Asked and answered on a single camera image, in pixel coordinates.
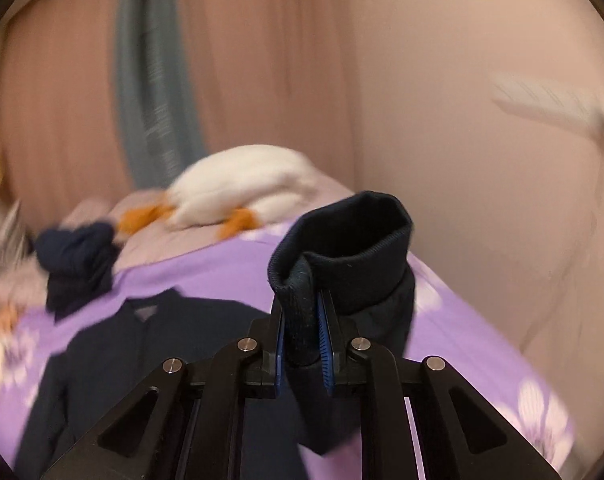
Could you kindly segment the folded navy garment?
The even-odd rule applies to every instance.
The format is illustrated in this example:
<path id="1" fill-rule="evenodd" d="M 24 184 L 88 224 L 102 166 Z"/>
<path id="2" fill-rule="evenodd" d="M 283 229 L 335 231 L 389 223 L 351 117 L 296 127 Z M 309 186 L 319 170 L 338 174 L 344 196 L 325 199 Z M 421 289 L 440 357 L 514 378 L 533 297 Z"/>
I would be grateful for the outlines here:
<path id="1" fill-rule="evenodd" d="M 56 323 L 110 292 L 120 248 L 116 230 L 98 221 L 76 229 L 47 229 L 35 241 L 35 255 L 48 273 L 46 311 Z"/>

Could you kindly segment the purple floral bed sheet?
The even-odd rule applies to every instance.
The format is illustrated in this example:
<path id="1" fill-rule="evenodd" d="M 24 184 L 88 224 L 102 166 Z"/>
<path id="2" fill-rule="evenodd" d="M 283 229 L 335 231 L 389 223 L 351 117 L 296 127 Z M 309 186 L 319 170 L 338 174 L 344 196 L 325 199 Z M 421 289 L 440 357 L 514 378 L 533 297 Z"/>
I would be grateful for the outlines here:
<path id="1" fill-rule="evenodd" d="M 285 228 L 281 224 L 164 261 L 120 272 L 111 292 L 61 322 L 29 310 L 0 337 L 0 454 L 13 462 L 46 365 L 75 335 L 111 320 L 127 299 L 171 287 L 189 297 L 231 299 L 268 310 L 273 293 L 266 266 Z M 522 355 L 417 257 L 416 318 L 406 356 L 436 354 L 451 363 L 555 468 L 574 445 L 564 404 Z"/>

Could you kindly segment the navy blue jacket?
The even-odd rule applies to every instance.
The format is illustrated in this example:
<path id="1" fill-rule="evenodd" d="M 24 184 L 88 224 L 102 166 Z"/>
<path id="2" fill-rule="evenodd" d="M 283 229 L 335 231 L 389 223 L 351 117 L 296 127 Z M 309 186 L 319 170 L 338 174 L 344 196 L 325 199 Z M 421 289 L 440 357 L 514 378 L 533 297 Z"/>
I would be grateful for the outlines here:
<path id="1" fill-rule="evenodd" d="M 274 301 L 284 309 L 286 378 L 273 401 L 246 411 L 246 479 L 303 479 L 302 448 L 325 454 L 360 428 L 360 407 L 327 393 L 317 304 L 326 300 L 361 335 L 402 356 L 414 313 L 407 262 L 413 222 L 389 194 L 363 192 L 316 209 L 280 242 L 215 275 L 216 298 L 168 289 L 129 299 L 81 330 L 45 368 L 14 461 L 37 479 L 142 379 L 169 358 L 193 363 L 247 335 Z"/>

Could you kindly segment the teal lettered curtain band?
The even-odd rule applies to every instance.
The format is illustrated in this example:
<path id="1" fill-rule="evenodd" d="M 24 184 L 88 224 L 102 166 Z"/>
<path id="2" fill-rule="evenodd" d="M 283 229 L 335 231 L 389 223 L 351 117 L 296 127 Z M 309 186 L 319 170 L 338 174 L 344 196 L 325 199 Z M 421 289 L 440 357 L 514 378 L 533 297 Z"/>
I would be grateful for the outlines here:
<path id="1" fill-rule="evenodd" d="M 136 188 L 165 188 L 208 154 L 176 0 L 120 0 L 114 86 Z"/>

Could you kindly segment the white wall power strip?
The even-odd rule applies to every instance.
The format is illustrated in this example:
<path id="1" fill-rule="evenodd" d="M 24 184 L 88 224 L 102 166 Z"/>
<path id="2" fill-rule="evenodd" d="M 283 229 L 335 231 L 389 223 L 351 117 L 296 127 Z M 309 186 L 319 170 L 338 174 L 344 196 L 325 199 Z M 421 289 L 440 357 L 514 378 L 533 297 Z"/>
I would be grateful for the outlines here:
<path id="1" fill-rule="evenodd" d="M 604 149 L 604 96 L 514 75 L 494 75 L 491 87 L 493 102 L 504 112 L 565 128 Z"/>

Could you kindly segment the white orange plush duck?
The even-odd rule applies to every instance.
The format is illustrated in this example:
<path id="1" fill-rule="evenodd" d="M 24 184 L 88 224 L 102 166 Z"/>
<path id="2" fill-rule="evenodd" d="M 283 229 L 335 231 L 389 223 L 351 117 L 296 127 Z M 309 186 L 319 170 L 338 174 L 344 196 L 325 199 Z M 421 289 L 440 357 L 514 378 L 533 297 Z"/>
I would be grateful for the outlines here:
<path id="1" fill-rule="evenodd" d="M 289 217 L 316 193 L 317 175 L 291 148 L 236 146 L 190 165 L 155 202 L 121 214 L 116 229 L 131 236 L 161 220 L 172 230 L 217 226 L 226 240 Z"/>

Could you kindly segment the pink curtain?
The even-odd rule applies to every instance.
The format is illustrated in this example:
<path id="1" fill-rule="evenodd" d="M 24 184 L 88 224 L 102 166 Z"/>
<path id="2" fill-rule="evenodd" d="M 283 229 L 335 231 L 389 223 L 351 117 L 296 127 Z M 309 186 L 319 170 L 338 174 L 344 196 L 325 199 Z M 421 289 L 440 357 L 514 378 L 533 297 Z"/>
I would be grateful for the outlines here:
<path id="1" fill-rule="evenodd" d="M 209 155 L 265 143 L 355 179 L 344 0 L 176 0 Z M 0 138 L 34 230 L 81 200 L 139 190 L 122 144 L 114 61 L 120 0 L 30 0 L 0 56 Z"/>

